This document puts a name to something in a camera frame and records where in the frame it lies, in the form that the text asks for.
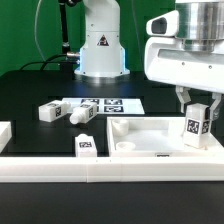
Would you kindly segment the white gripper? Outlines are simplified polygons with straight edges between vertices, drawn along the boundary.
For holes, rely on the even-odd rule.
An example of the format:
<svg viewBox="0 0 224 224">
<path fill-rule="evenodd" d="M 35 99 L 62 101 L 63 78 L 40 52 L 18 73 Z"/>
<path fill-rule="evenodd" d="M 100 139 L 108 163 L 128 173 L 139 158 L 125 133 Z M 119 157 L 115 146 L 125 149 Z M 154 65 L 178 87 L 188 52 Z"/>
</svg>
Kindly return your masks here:
<svg viewBox="0 0 224 224">
<path fill-rule="evenodd" d="M 145 46 L 144 72 L 149 80 L 177 86 L 180 111 L 191 101 L 189 88 L 212 94 L 210 119 L 219 118 L 224 93 L 224 41 L 215 43 L 213 52 L 191 52 L 175 38 L 151 37 Z"/>
</svg>

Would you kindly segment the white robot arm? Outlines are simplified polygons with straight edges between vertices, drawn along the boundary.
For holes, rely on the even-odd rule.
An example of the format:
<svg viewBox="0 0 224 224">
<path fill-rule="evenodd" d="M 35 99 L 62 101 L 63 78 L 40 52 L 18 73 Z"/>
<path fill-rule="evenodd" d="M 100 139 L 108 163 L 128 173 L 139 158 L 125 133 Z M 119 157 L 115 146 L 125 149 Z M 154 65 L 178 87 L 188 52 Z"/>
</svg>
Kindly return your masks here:
<svg viewBox="0 0 224 224">
<path fill-rule="evenodd" d="M 83 0 L 86 38 L 75 73 L 94 81 L 129 73 L 120 45 L 120 8 L 115 0 Z M 172 84 L 182 104 L 189 90 L 214 99 L 210 118 L 224 104 L 224 0 L 175 0 L 175 9 L 149 20 L 144 72 L 152 81 Z"/>
</svg>

